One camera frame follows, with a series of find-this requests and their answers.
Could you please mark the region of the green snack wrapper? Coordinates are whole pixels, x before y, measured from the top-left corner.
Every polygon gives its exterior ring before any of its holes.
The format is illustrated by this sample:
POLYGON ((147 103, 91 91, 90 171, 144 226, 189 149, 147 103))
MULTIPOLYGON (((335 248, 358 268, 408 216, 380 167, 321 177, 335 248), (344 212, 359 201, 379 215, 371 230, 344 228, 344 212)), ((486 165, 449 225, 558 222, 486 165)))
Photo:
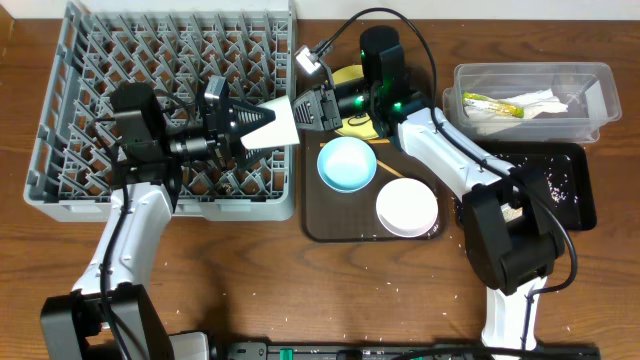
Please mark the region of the green snack wrapper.
POLYGON ((511 118, 523 118, 524 108, 493 99, 485 95, 464 92, 462 94, 463 106, 469 117, 493 117, 503 116, 511 118))

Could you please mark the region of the rice and food scraps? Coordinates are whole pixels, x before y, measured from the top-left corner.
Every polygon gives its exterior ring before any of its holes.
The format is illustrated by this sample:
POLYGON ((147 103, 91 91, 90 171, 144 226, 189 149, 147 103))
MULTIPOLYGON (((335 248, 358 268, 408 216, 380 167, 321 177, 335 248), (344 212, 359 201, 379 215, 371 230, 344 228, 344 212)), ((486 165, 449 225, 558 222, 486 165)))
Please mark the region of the rice and food scraps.
POLYGON ((517 167, 536 168, 543 172, 555 212, 560 222, 569 230, 580 227, 578 195, 571 160, 567 155, 522 155, 503 157, 517 167))

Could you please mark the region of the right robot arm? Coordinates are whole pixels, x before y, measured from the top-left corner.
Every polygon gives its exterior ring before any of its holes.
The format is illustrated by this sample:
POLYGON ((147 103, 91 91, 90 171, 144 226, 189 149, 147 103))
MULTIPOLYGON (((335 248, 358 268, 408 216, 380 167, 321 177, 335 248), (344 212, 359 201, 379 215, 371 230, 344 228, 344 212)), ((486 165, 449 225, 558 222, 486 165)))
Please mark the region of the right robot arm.
POLYGON ((386 25, 359 38, 363 75, 325 90, 332 98, 317 117, 369 116, 379 138, 424 164, 463 206, 467 258, 487 287, 488 347, 531 351, 541 295, 568 287, 577 273, 553 287, 547 278, 556 260, 575 245, 551 207, 543 174, 488 153, 457 130, 434 98, 410 85, 398 31, 386 25))

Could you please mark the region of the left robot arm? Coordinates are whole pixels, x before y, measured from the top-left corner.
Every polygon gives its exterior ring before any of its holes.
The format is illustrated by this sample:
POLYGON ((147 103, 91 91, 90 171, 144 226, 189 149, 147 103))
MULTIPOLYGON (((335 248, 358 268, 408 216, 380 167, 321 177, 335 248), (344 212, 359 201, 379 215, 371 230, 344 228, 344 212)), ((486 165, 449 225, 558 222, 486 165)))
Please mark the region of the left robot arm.
POLYGON ((229 161, 248 168, 249 151, 294 145, 299 138, 291 100, 281 96, 255 106, 233 99, 221 76, 196 97, 201 123, 171 129, 159 104, 161 91, 124 83, 110 96, 121 138, 100 145, 112 168, 110 215, 92 260, 67 295, 46 299, 41 328, 52 359, 95 359, 89 338, 108 328, 115 346, 106 359, 208 359, 203 332, 170 335, 147 288, 162 234, 190 160, 229 161))

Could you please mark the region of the white plastic cup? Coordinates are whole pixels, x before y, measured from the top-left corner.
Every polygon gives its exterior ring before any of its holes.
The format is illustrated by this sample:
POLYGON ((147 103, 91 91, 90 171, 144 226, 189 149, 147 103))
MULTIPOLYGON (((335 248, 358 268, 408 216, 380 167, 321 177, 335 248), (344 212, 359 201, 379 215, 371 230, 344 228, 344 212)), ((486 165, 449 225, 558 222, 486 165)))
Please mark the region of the white plastic cup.
POLYGON ((248 150, 298 145, 299 135, 288 96, 260 104, 259 108, 272 110, 275 120, 241 138, 248 150))

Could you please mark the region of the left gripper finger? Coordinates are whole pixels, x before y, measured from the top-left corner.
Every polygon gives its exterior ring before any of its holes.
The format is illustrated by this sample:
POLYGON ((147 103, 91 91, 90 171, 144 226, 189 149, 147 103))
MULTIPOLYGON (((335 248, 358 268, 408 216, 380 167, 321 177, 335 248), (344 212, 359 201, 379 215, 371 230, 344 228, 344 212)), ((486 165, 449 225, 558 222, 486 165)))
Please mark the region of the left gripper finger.
POLYGON ((247 170, 267 155, 270 155, 272 152, 272 148, 261 148, 253 150, 244 149, 239 155, 235 157, 236 167, 238 170, 247 170))
POLYGON ((241 138, 276 120, 273 110, 230 100, 230 136, 241 138))

